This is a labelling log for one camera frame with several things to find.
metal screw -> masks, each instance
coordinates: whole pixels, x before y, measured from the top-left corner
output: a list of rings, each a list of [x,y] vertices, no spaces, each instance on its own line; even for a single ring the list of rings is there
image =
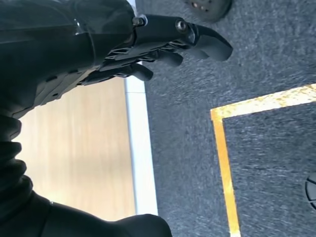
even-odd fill
[[[177,21],[176,27],[180,33],[185,33],[188,29],[187,23],[183,20]]]
[[[132,20],[133,26],[143,26],[145,25],[144,19],[141,17],[134,17]]]

white trim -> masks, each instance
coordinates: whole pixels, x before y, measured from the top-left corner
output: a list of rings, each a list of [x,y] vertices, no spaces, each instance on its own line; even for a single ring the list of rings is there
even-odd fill
[[[135,0],[128,2],[137,14]],[[128,77],[125,89],[136,214],[158,215],[145,85]]]

gray carpet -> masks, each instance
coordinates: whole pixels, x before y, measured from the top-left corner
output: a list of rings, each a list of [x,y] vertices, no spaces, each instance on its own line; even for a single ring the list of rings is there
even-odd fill
[[[173,69],[149,64],[146,84],[158,212],[176,237],[228,237],[210,110],[316,82],[316,1],[235,0],[216,24],[181,0],[137,0],[141,13],[212,27],[233,47],[227,62]],[[314,104],[225,121],[244,237],[316,236],[303,180],[316,170]]]

robotic hand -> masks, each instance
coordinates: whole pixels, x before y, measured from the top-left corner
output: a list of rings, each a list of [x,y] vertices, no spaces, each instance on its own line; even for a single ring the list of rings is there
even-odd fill
[[[232,46],[179,17],[135,17],[125,0],[0,0],[0,13],[0,236],[171,236],[156,216],[105,222],[37,195],[14,158],[17,119],[79,85],[152,77],[138,62],[179,66],[184,50],[224,61]]]

yellow line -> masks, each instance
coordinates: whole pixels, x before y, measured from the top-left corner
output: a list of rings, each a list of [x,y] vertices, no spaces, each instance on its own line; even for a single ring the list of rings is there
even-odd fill
[[[213,110],[216,110],[219,117],[224,119],[314,101],[316,101],[316,83],[217,107]]]
[[[228,157],[222,120],[218,117],[216,111],[211,111],[211,119],[213,120],[214,126],[217,152],[219,158],[219,167],[221,170],[222,182],[224,190],[225,203],[226,205],[230,236],[241,237],[238,216],[237,214],[237,207],[235,201],[234,189],[232,186],[229,159]]]
[[[316,83],[277,92],[210,110],[219,160],[222,182],[231,237],[241,237],[222,119],[316,102]]]

